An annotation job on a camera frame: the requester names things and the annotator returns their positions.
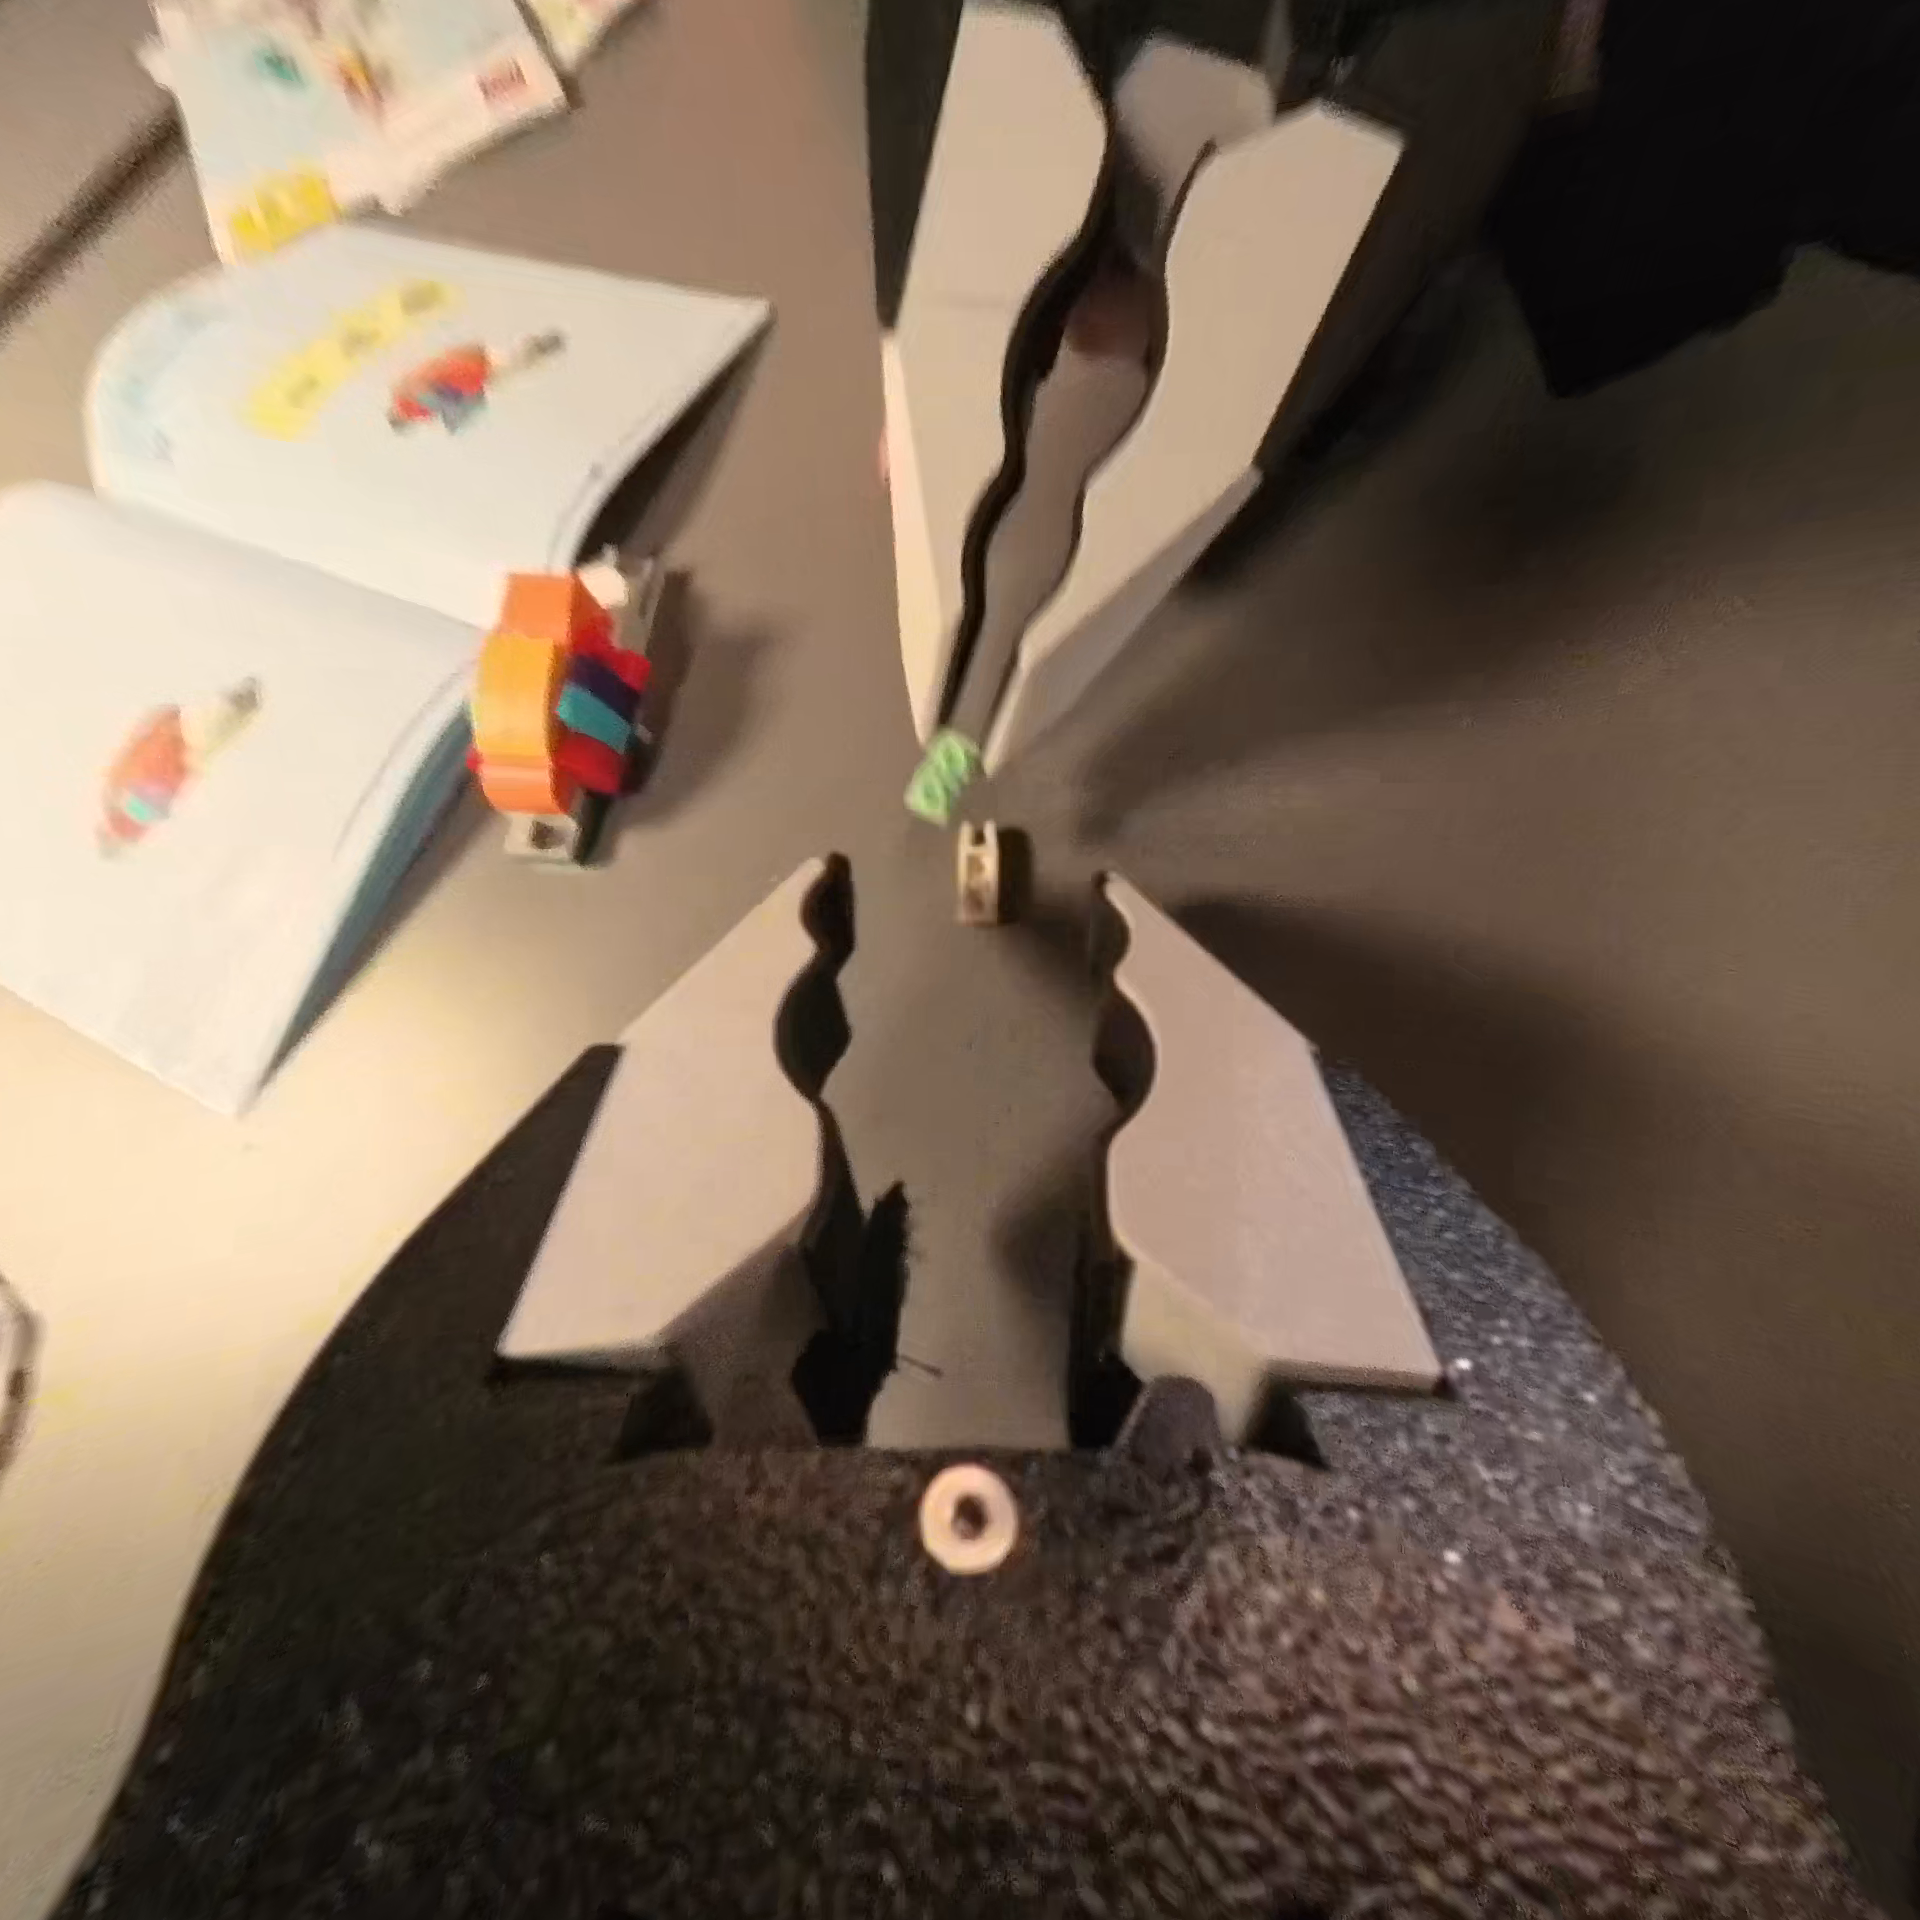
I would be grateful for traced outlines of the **orange red lego model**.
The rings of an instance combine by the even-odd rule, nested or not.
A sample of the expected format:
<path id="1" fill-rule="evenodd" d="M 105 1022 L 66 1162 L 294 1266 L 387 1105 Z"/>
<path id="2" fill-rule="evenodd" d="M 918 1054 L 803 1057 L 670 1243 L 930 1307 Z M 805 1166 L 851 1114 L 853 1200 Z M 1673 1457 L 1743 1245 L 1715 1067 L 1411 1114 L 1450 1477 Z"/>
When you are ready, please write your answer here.
<path id="1" fill-rule="evenodd" d="M 511 856 L 594 864 L 617 802 L 655 754 L 660 558 L 604 547 L 567 571 L 514 571 L 478 656 L 467 766 Z"/>

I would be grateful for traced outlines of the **bird cover instruction booklet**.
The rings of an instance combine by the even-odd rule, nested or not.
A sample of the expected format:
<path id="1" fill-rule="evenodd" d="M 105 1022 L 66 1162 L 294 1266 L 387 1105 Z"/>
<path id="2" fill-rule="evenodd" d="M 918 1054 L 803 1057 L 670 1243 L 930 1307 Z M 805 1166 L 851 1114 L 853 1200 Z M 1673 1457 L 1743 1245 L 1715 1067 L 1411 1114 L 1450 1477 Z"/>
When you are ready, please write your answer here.
<path id="1" fill-rule="evenodd" d="M 177 2 L 150 17 L 142 62 L 173 95 L 227 267 L 399 213 L 569 105 L 514 2 Z"/>

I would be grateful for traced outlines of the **person's right forearm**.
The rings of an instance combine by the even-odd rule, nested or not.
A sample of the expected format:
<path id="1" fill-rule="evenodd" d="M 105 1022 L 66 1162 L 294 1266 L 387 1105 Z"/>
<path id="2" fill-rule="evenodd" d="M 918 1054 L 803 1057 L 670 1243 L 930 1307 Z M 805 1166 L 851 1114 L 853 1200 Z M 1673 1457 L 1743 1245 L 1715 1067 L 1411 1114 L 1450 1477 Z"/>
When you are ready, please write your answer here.
<path id="1" fill-rule="evenodd" d="M 1799 251 L 1918 273 L 1915 2 L 1619 2 L 1487 222 L 1543 384 L 1580 397 L 1726 331 Z"/>

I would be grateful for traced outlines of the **cream lego plate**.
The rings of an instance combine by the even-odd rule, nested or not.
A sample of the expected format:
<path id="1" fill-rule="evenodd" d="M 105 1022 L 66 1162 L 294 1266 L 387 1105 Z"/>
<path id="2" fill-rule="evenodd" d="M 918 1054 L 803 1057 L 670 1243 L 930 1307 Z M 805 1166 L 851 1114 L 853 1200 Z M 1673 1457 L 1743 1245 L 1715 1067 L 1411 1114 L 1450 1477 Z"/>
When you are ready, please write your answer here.
<path id="1" fill-rule="evenodd" d="M 962 927 L 1001 927 L 1031 897 L 1033 842 L 1025 826 L 962 821 L 955 830 L 953 909 Z"/>

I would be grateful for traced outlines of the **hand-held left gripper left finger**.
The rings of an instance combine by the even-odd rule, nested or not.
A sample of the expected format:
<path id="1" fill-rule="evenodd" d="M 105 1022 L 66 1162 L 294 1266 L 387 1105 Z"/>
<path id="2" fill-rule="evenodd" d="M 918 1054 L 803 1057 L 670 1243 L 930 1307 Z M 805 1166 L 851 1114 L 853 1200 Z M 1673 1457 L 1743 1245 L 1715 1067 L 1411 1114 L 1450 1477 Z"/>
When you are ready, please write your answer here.
<path id="1" fill-rule="evenodd" d="M 795 1374 L 857 1245 L 826 1103 L 853 941 L 851 864 L 810 855 L 619 1031 L 495 1365 L 681 1386 L 723 1445 L 820 1442 Z"/>

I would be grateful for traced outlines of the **pale green lego piece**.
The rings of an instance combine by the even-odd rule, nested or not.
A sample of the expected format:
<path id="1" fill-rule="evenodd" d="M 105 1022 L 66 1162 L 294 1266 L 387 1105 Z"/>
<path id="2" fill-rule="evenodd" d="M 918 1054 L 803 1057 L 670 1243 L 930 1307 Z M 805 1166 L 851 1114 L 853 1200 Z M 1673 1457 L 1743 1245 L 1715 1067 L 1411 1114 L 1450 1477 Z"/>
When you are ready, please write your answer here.
<path id="1" fill-rule="evenodd" d="M 941 726 L 924 747 L 902 791 L 905 808 L 926 824 L 946 826 L 980 774 L 980 747 L 961 729 Z"/>

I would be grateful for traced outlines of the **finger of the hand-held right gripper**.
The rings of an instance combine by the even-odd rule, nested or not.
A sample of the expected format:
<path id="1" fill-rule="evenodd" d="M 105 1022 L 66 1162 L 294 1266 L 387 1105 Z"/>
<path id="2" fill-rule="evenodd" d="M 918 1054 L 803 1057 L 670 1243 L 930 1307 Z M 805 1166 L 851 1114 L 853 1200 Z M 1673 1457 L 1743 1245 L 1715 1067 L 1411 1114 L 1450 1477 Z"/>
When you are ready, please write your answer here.
<path id="1" fill-rule="evenodd" d="M 881 3 L 881 391 L 916 723 L 962 698 L 1110 139 L 1053 3 Z"/>
<path id="2" fill-rule="evenodd" d="M 1097 88 L 1071 37 L 978 40 L 978 558 L 1019 494 L 1025 369 L 1087 280 L 1126 133 L 1180 106 L 1191 159 L 1149 283 L 1151 375 L 1074 504 L 1062 568 L 1006 657 L 978 656 L 978 770 L 1087 691 L 1258 482 L 1258 449 L 1399 169 L 1401 137 L 1326 103 L 1278 111 L 1259 62 L 1143 37 Z"/>

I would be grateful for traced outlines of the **small white instruction booklet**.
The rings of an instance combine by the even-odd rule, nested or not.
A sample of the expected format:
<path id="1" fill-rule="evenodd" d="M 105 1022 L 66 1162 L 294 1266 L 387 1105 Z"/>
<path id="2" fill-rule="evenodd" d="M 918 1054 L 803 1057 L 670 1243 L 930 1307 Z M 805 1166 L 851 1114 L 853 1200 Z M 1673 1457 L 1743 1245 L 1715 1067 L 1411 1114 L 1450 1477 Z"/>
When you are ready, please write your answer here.
<path id="1" fill-rule="evenodd" d="M 636 9 L 647 2 L 572 2 L 531 0 L 518 2 L 531 27 L 539 37 L 550 64 L 572 77 L 597 53 L 602 40 Z"/>

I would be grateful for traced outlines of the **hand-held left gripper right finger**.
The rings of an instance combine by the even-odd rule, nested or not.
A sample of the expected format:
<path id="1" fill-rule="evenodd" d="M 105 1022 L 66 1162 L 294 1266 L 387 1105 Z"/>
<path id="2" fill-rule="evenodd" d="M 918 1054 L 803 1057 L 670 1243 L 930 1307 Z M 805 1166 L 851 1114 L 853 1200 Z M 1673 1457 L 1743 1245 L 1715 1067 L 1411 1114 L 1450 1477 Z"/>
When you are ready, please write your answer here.
<path id="1" fill-rule="evenodd" d="M 1305 1392 L 1430 1400 L 1446 1367 L 1307 1038 L 1116 873 L 1094 877 L 1087 1445 L 1203 1386 L 1263 1447 Z"/>

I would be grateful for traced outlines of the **open lego instruction booklet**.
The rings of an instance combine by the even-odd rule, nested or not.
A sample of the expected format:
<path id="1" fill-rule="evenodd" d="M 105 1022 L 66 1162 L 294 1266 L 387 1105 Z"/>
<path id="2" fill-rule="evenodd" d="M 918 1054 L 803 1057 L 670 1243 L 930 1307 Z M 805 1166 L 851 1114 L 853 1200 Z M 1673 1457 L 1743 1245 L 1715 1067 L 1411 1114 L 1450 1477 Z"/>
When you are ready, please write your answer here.
<path id="1" fill-rule="evenodd" d="M 5 992 L 243 1112 L 465 778 L 509 577 L 770 318 L 387 223 L 129 312 L 86 485 L 5 488 Z"/>

